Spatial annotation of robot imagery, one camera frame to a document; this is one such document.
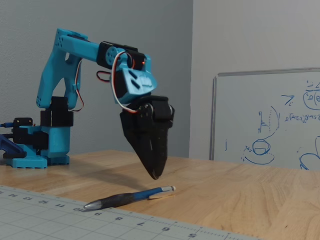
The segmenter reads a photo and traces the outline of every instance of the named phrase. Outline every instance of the wooden desk surface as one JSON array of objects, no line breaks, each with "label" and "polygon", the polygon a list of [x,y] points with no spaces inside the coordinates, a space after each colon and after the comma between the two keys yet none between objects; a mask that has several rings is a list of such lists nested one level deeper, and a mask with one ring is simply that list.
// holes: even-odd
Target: wooden desk surface
[{"label": "wooden desk surface", "polygon": [[86,153],[70,162],[2,165],[0,184],[85,202],[173,185],[175,196],[122,209],[265,239],[320,239],[320,172],[170,157],[153,180],[133,153]]}]

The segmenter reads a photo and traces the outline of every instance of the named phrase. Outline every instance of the whiteboard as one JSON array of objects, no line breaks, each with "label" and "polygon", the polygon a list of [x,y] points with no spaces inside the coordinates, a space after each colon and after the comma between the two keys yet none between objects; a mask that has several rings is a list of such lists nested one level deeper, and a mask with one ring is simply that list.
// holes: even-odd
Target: whiteboard
[{"label": "whiteboard", "polygon": [[213,160],[320,170],[320,68],[220,73]]}]

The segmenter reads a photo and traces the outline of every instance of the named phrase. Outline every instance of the cutting mat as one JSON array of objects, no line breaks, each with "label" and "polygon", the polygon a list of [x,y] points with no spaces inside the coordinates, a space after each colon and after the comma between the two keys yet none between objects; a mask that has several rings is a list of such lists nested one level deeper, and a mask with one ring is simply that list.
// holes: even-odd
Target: cutting mat
[{"label": "cutting mat", "polygon": [[0,185],[1,240],[257,240],[118,208]]}]

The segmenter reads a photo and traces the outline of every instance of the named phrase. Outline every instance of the ballpoint pen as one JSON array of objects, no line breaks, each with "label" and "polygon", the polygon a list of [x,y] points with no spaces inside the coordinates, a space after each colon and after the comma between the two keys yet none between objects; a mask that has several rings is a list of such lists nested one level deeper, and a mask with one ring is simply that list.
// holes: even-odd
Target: ballpoint pen
[{"label": "ballpoint pen", "polygon": [[162,186],[146,191],[117,194],[96,201],[92,201],[86,204],[84,206],[84,209],[98,210],[105,208],[116,208],[145,199],[158,199],[167,197],[171,195],[175,190],[176,188],[174,186]]}]

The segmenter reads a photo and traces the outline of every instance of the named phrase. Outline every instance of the blue robotic arm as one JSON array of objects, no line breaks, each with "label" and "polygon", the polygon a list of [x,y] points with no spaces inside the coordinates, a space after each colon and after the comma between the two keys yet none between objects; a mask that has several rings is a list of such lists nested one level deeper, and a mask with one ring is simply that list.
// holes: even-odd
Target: blue robotic arm
[{"label": "blue robotic arm", "polygon": [[[44,109],[40,126],[34,126],[28,117],[0,124],[12,127],[12,133],[0,137],[7,164],[15,168],[46,168],[69,163],[72,110],[80,96],[82,59],[112,71],[114,97],[123,108],[120,119],[124,136],[150,176],[158,179],[167,161],[168,130],[173,126],[175,110],[167,97],[151,95],[157,87],[151,58],[135,47],[106,41],[97,44],[84,34],[61,28],[56,31],[36,97],[37,106]],[[53,96],[62,79],[64,97]]]},{"label": "blue robotic arm", "polygon": [[58,28],[52,53],[42,72],[36,98],[37,106],[39,108],[49,108],[54,89],[60,80],[64,79],[64,96],[68,99],[68,108],[75,108],[78,98],[76,89],[79,90],[81,87],[81,74],[78,76],[77,85],[75,84],[79,62],[82,59],[87,59],[111,69],[116,55],[120,52],[129,53],[135,63],[134,68],[131,69],[128,66],[128,64],[132,64],[131,60],[128,59],[127,54],[123,54],[118,60],[119,65],[117,66],[117,72],[121,71],[123,74],[123,77],[120,76],[119,78],[121,82],[118,82],[115,88],[120,94],[117,94],[117,96],[122,104],[129,104],[134,99],[151,93],[157,87],[157,82],[151,74],[150,57],[139,53],[134,47],[110,42],[97,44],[88,41],[88,37],[84,34]]}]

